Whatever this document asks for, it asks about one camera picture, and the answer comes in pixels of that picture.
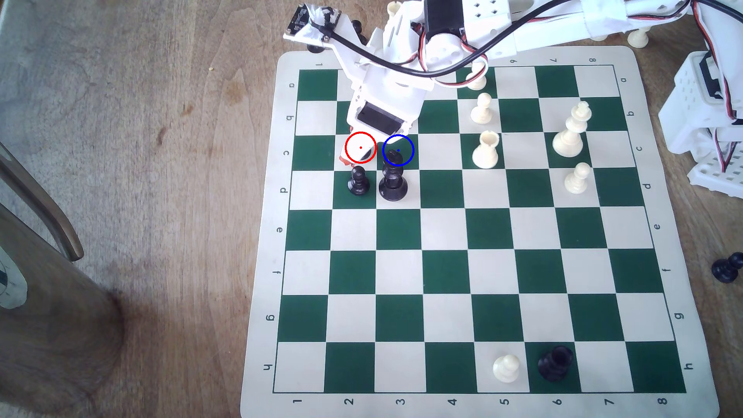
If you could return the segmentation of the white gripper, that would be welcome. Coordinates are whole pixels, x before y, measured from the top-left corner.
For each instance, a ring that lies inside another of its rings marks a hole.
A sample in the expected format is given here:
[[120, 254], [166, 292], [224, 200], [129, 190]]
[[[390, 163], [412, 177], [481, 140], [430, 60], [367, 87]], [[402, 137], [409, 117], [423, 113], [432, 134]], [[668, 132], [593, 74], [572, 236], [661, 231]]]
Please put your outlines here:
[[[423, 21], [423, 3], [402, 3], [388, 8], [394, 13], [384, 29], [375, 29], [363, 48], [378, 58], [406, 62], [418, 50], [419, 35], [411, 22]], [[419, 117], [423, 100], [432, 90], [429, 78], [413, 77], [380, 67], [336, 42], [336, 55], [351, 81], [353, 94], [348, 109], [348, 133], [339, 136], [339, 167], [373, 159], [377, 140], [373, 135], [406, 135]], [[365, 153], [365, 135], [373, 147]]]

